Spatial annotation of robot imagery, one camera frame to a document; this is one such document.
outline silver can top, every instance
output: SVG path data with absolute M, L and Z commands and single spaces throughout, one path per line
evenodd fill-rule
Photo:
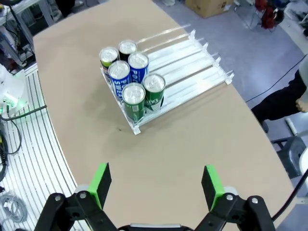
M 117 59 L 117 48 L 115 47 L 106 47 L 100 52 L 100 60 L 105 63 L 113 62 Z
M 120 42 L 119 51 L 122 54 L 132 54 L 137 51 L 137 44 L 132 40 L 125 40 Z
M 125 61 L 115 61 L 110 65 L 108 72 L 111 78 L 123 79 L 129 75 L 130 67 Z
M 143 80 L 144 88 L 149 92 L 160 92 L 166 86 L 166 81 L 164 77 L 158 74 L 149 74 Z
M 149 64 L 149 58 L 146 54 L 135 52 L 128 57 L 128 64 L 133 68 L 141 69 Z
M 139 83 L 129 83 L 122 91 L 123 100 L 129 104 L 138 104 L 145 97 L 145 90 Z

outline table surface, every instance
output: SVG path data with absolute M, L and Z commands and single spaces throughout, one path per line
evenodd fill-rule
M 293 187 L 233 85 L 215 87 L 141 127 L 137 136 L 108 89 L 99 68 L 101 48 L 176 26 L 152 1 L 111 0 L 34 37 L 44 97 L 77 183 L 89 183 L 98 165 L 109 162 L 113 182 L 104 209 L 117 227 L 138 222 L 195 228 L 208 212 L 201 177 L 212 164 L 224 185 L 244 199 L 262 196 L 273 215 Z M 238 229 L 228 224 L 224 230 Z

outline gray floor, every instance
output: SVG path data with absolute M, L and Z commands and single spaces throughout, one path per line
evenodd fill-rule
M 166 7 L 161 0 L 154 0 L 154 2 L 178 24 L 192 24 L 192 28 L 197 31 L 197 37 L 204 37 L 209 42 L 208 50 L 211 53 L 220 53 L 222 67 L 226 71 L 234 70 L 233 84 L 246 101 L 271 87 L 304 56 L 280 27 L 272 33 L 260 27 L 251 31 L 233 10 L 203 19 L 188 9 L 183 1 L 177 1 L 172 7 Z M 96 0 L 88 0 L 89 6 L 95 4 L 97 4 Z M 251 21 L 250 7 L 243 6 L 238 13 L 248 22 Z M 250 101 L 248 106 L 253 107 L 271 92 L 286 86 L 288 81 L 293 79 L 295 72 L 296 68 L 271 91 Z M 300 115 L 294 116 L 293 120 L 296 121 L 298 117 Z M 283 119 L 270 121 L 269 128 L 268 137 L 271 140 L 291 136 Z M 292 180 L 293 184 L 297 182 L 298 179 Z M 303 196 L 306 193 L 302 190 L 299 195 Z M 307 231 L 307 214 L 308 206 L 297 205 L 277 230 Z

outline white cable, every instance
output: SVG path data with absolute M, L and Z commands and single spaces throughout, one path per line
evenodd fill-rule
M 7 215 L 3 223 L 8 219 L 11 219 L 15 223 L 22 223 L 27 220 L 28 211 L 22 199 L 5 194 L 0 196 L 0 202 L 4 213 Z

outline black pants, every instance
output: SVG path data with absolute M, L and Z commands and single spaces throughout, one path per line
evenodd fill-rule
M 262 121 L 276 120 L 285 116 L 290 116 L 299 112 L 296 107 L 298 100 L 306 91 L 299 71 L 295 73 L 295 78 L 289 82 L 289 86 L 278 90 L 266 97 L 260 104 L 255 106 L 251 111 L 261 123 Z
M 56 3 L 63 17 L 66 18 L 72 12 L 72 8 L 75 5 L 75 0 L 56 0 Z

